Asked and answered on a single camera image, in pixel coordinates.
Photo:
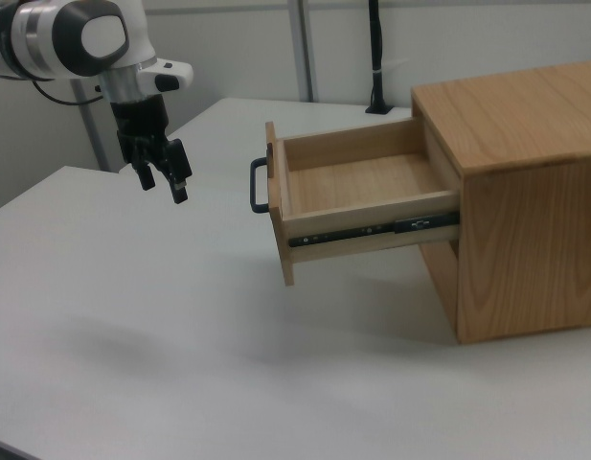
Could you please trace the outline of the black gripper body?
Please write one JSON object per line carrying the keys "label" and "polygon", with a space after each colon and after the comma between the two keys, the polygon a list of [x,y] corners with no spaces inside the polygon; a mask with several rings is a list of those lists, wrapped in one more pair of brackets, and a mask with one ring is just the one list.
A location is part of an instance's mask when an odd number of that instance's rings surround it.
{"label": "black gripper body", "polygon": [[117,124],[117,138],[125,162],[131,163],[136,141],[150,147],[154,163],[168,163],[165,147],[169,140],[165,130],[169,117],[162,95],[150,96],[133,103],[111,103]]}

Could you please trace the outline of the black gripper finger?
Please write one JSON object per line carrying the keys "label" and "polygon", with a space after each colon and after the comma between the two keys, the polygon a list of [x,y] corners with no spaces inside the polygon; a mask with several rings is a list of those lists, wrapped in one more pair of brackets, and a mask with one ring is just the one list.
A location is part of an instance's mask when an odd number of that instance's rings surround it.
{"label": "black gripper finger", "polygon": [[154,176],[147,160],[136,159],[131,162],[131,167],[136,172],[144,191],[148,191],[155,187]]}
{"label": "black gripper finger", "polygon": [[173,201],[180,204],[188,199],[186,185],[191,176],[191,166],[184,146],[179,139],[159,143],[155,168],[168,180]]}

